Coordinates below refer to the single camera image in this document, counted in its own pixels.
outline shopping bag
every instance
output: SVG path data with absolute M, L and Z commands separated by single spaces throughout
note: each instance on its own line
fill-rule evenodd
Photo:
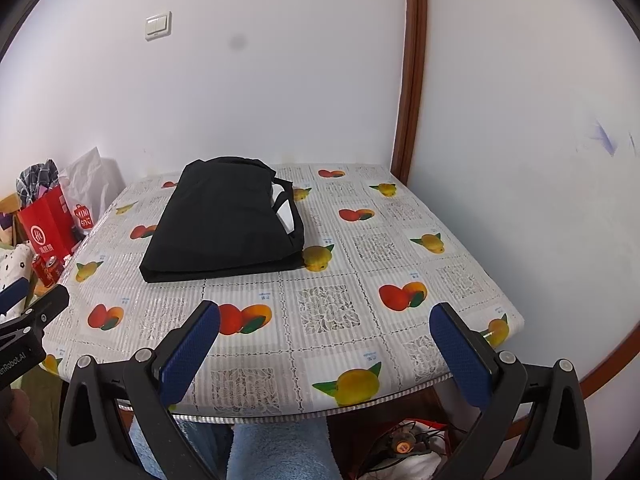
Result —
M 72 253 L 76 244 L 74 220 L 60 186 L 53 187 L 33 204 L 18 211 L 18 218 L 33 250 L 45 261 L 52 256 L 64 261 Z
M 76 227 L 85 235 L 122 191 L 112 182 L 98 148 L 60 171 L 58 180 Z

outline wooden door frame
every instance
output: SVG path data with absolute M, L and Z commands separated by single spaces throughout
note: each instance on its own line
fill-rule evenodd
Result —
M 418 128 L 424 57 L 427 45 L 427 0 L 406 0 L 402 83 L 391 173 L 403 184 L 409 179 Z

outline white plastic bag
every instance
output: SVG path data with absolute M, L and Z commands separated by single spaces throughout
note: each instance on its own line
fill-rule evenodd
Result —
M 60 171 L 58 180 L 76 227 L 84 234 L 89 233 L 121 191 L 109 178 L 98 148 Z

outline blue gripper pad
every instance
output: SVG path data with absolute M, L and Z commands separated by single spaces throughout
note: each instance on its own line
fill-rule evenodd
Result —
M 164 406 L 177 404 L 182 400 L 207 352 L 218 336 L 220 330 L 218 306 L 213 301 L 205 300 L 200 303 L 197 309 L 203 303 L 207 304 L 206 310 L 183 336 L 160 371 L 160 401 Z
M 29 293 L 29 280 L 18 278 L 11 285 L 0 292 L 0 314 L 6 314 L 18 301 L 27 297 Z
M 491 402 L 491 374 L 441 304 L 431 309 L 429 328 L 466 402 L 484 411 Z

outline logo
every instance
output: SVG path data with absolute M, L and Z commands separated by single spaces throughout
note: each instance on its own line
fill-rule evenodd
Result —
M 44 231 L 37 225 L 31 227 L 31 238 L 38 245 L 44 245 L 47 241 L 47 237 L 44 235 Z
M 91 229 L 94 227 L 94 222 L 91 220 L 91 213 L 89 213 L 87 206 L 76 204 L 74 215 L 78 217 L 82 229 Z
M 26 359 L 26 357 L 27 356 L 24 354 L 24 352 L 20 352 L 16 357 L 5 362 L 2 366 L 0 366 L 0 375 L 4 375 L 6 372 L 11 370 L 11 368 L 17 365 L 20 361 L 23 361 L 24 359 Z

